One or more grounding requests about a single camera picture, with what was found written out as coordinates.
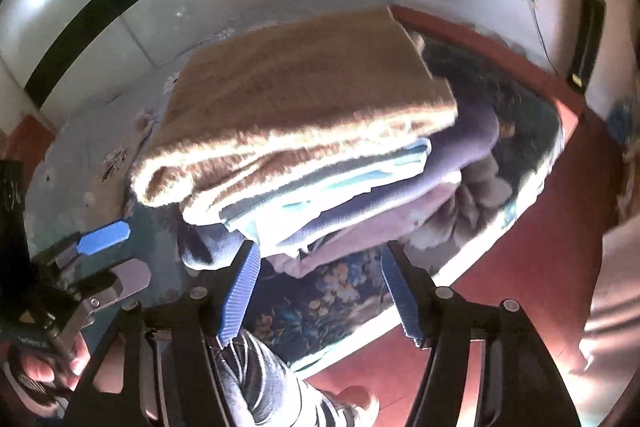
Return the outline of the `person's left hand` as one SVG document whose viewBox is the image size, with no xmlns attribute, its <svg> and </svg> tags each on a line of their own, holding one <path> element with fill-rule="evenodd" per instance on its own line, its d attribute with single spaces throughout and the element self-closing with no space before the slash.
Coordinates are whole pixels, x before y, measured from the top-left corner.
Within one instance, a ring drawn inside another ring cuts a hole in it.
<svg viewBox="0 0 640 427">
<path fill-rule="evenodd" d="M 72 355 L 71 359 L 58 361 L 23 352 L 20 360 L 24 373 L 33 381 L 45 384 L 59 381 L 63 387 L 74 390 L 90 361 L 90 352 L 81 334 L 75 338 Z"/>
</svg>

